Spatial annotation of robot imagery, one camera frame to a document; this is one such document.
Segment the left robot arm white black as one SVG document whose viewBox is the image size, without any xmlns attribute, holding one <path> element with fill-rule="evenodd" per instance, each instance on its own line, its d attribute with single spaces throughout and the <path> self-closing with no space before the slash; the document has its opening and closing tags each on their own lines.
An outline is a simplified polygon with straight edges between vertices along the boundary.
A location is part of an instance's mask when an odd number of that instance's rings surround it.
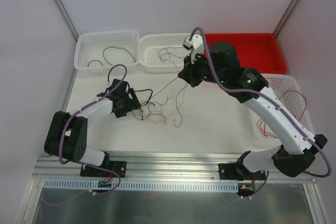
<svg viewBox="0 0 336 224">
<path fill-rule="evenodd" d="M 87 145 L 88 128 L 112 113 L 116 118 L 121 118 L 139 108 L 139 100 L 129 83 L 113 79 L 105 92 L 99 93 L 83 108 L 54 114 L 44 151 L 59 157 L 63 163 L 92 166 L 98 176 L 105 176 L 110 170 L 109 154 Z"/>
</svg>

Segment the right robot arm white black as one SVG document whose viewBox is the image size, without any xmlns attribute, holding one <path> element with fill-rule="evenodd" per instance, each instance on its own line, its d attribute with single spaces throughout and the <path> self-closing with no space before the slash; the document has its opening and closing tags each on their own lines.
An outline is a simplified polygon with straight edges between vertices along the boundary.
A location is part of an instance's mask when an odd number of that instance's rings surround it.
<svg viewBox="0 0 336 224">
<path fill-rule="evenodd" d="M 307 174 L 316 153 L 321 152 L 327 143 L 326 137 L 315 135 L 301 125 L 281 104 L 267 80 L 256 69 L 241 67 L 234 46 L 227 42 L 214 43 L 208 55 L 200 37 L 194 41 L 184 41 L 183 46 L 191 53 L 184 58 L 179 78 L 191 87 L 203 81 L 217 84 L 254 111 L 281 142 L 273 149 L 244 152 L 225 169 L 225 175 L 244 180 L 260 170 L 272 169 L 288 177 Z"/>
</svg>

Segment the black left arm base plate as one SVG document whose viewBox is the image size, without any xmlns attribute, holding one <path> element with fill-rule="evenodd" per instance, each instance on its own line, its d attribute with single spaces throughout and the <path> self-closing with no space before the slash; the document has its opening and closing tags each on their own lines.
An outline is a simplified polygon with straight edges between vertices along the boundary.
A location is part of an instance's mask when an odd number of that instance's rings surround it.
<svg viewBox="0 0 336 224">
<path fill-rule="evenodd" d="M 107 166 L 95 167 L 93 165 L 86 165 L 81 167 L 80 177 L 109 177 L 110 171 L 115 172 L 121 178 L 125 178 L 127 171 L 126 161 L 107 161 Z"/>
</svg>

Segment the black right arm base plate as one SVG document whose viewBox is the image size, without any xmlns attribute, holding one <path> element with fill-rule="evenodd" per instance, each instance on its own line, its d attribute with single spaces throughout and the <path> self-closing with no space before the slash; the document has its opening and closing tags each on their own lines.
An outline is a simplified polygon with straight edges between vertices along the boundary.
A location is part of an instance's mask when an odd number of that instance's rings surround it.
<svg viewBox="0 0 336 224">
<path fill-rule="evenodd" d="M 265 180 L 266 173 L 263 171 L 250 172 L 243 165 L 236 163 L 220 163 L 218 164 L 218 172 L 220 180 Z"/>
</svg>

